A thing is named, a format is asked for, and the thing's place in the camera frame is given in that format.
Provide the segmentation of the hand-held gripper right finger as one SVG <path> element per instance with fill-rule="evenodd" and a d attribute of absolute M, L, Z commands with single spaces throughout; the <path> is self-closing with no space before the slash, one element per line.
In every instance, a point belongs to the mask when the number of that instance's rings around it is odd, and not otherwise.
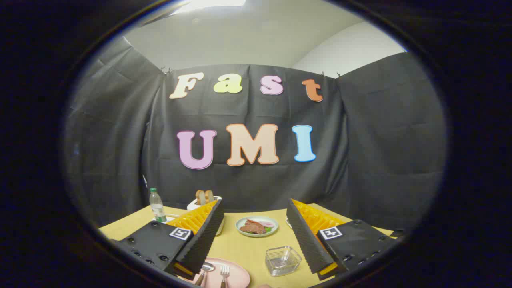
<path fill-rule="evenodd" d="M 295 199 L 289 199 L 286 215 L 319 280 L 363 268 L 398 243 L 362 220 L 343 221 Z"/>

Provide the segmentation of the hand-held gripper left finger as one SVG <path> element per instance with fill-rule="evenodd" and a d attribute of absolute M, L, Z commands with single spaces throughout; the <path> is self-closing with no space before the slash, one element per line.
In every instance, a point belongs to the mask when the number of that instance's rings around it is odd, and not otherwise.
<path fill-rule="evenodd" d="M 224 219 L 221 199 L 214 200 L 164 224 L 150 221 L 115 247 L 150 267 L 194 280 Z"/>

